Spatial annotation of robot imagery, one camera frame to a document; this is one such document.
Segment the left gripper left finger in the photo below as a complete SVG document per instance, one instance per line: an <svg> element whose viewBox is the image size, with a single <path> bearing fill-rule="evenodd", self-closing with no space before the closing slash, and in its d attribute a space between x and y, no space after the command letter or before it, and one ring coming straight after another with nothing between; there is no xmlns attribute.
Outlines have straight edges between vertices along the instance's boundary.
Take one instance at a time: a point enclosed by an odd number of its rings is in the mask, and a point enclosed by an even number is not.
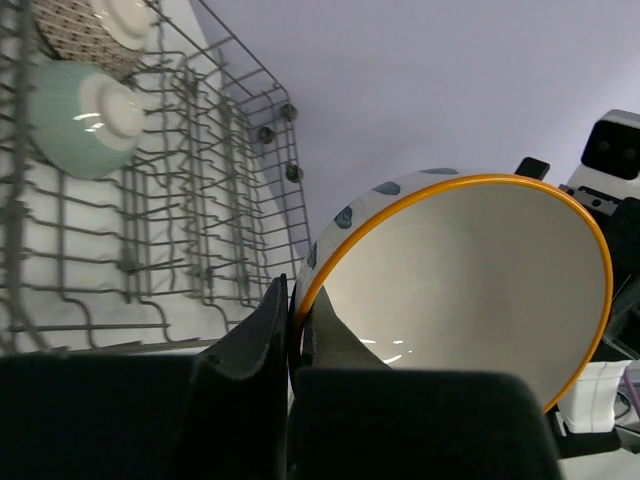
<svg viewBox="0 0 640 480"><path fill-rule="evenodd" d="M1 361L5 479L282 479L287 282L191 355Z"/></svg>

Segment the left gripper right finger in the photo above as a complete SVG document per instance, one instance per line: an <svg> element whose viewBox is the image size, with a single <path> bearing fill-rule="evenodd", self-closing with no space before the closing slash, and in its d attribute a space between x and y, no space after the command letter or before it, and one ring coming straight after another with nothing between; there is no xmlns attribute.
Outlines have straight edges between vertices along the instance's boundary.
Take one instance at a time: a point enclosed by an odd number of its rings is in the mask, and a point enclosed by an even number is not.
<svg viewBox="0 0 640 480"><path fill-rule="evenodd" d="M529 388L501 373L394 370L345 326L325 292L306 317L295 374L296 479L558 479Z"/></svg>

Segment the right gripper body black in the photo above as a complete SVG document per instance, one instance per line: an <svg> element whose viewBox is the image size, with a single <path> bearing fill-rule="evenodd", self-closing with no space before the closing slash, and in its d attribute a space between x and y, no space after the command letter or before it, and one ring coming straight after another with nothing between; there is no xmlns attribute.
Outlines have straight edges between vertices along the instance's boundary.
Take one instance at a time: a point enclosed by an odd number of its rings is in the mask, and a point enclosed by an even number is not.
<svg viewBox="0 0 640 480"><path fill-rule="evenodd" d="M585 185L561 185L595 219L609 248L613 304L603 342L632 360L639 358L639 199L619 198Z"/></svg>

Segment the white bowl striped outside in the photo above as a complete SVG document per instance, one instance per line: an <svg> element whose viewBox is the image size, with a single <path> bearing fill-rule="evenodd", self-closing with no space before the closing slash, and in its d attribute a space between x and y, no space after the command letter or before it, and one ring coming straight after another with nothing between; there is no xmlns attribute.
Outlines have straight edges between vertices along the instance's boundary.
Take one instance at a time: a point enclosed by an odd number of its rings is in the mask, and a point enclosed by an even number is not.
<svg viewBox="0 0 640 480"><path fill-rule="evenodd" d="M508 373L549 410L600 343L614 274L599 225L559 188L432 168L366 191L314 241L295 284L291 369L321 294L385 366Z"/></svg>

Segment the light green bowl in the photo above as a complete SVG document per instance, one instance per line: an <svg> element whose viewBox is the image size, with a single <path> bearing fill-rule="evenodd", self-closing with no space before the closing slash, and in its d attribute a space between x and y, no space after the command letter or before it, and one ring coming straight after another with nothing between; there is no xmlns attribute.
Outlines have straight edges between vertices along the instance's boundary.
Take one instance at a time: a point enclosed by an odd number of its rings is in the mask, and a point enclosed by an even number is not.
<svg viewBox="0 0 640 480"><path fill-rule="evenodd" d="M97 180L132 159L145 126L134 91L74 61L34 66L30 82L30 137L49 163L76 179Z"/></svg>

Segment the red patterned bowl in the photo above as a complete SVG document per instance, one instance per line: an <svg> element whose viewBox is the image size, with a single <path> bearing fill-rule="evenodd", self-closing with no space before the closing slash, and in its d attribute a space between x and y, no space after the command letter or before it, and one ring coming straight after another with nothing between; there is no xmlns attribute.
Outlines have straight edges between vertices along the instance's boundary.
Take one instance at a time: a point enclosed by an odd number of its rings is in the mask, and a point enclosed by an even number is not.
<svg viewBox="0 0 640 480"><path fill-rule="evenodd" d="M154 19L137 0L42 0L32 9L39 34L58 57L117 79L130 75L144 55Z"/></svg>

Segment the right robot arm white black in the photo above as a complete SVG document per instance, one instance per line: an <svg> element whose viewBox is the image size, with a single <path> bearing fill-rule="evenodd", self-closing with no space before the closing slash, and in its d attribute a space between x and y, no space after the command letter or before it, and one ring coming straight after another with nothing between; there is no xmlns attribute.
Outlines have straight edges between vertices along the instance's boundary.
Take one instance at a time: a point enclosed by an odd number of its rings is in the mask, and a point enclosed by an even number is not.
<svg viewBox="0 0 640 480"><path fill-rule="evenodd" d="M614 299L603 339L567 394L547 414L565 458L605 453L621 446L615 404L639 411L639 180L623 180L583 165L560 187L591 213L604 233L614 267Z"/></svg>

